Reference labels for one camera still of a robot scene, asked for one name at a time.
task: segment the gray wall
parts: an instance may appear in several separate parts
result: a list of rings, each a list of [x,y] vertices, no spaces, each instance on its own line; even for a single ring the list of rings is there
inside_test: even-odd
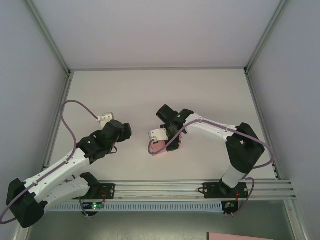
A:
[[[320,1],[292,0],[253,72],[279,167],[320,238]]]
[[[8,184],[40,170],[64,79],[23,1],[0,1],[1,211]],[[10,239],[15,225],[1,225],[0,239]]]

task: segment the pink paper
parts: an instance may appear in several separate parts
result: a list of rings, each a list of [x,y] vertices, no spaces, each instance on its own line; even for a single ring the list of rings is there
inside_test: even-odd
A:
[[[209,232],[208,240],[271,240],[271,239],[250,237],[250,236],[236,236],[236,235]]]

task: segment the white tabletop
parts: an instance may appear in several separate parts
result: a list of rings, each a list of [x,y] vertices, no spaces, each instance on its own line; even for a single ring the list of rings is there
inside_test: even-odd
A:
[[[156,112],[164,104],[177,112],[189,109],[224,124],[248,123],[264,141],[241,69],[79,71],[74,73],[68,100],[82,102],[97,116],[113,112],[116,120],[131,125],[132,137],[116,144],[117,154],[107,155],[83,169],[100,181],[218,180],[222,177],[230,165],[222,142],[183,134],[178,150],[158,156],[148,154],[148,132],[163,124]],[[64,117],[77,141],[101,129],[76,103],[65,107]],[[61,124],[50,164],[63,158],[72,147],[72,138]],[[269,159],[266,151],[257,165]],[[249,176],[275,178],[271,165],[254,170]]]

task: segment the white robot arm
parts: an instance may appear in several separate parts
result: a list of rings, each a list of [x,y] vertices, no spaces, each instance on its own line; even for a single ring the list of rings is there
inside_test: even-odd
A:
[[[219,189],[224,194],[234,189],[250,173],[265,151],[263,145],[252,140],[259,141],[252,128],[246,123],[239,126],[218,123],[187,109],[178,113],[167,105],[164,105],[156,115],[164,124],[160,129],[149,132],[151,142],[149,153],[152,155],[177,150],[181,142],[181,133],[198,134],[226,144],[231,164],[220,180]],[[252,139],[234,132],[240,132]]]
[[[35,224],[58,204],[84,195],[95,196],[101,190],[100,183],[89,172],[64,182],[96,160],[113,153],[116,143],[132,135],[130,124],[114,120],[112,113],[99,116],[97,121],[102,130],[82,138],[60,161],[24,182],[16,178],[9,184],[6,204],[23,228]]]

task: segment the white wall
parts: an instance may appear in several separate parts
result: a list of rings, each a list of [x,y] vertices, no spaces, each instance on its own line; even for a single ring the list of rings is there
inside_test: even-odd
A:
[[[320,238],[320,1],[292,0],[252,72],[284,176]]]
[[[244,67],[280,0],[34,0],[72,69]]]
[[[0,1],[1,211],[9,183],[40,170],[64,79],[23,1]],[[10,239],[15,225],[0,225],[0,239]]]

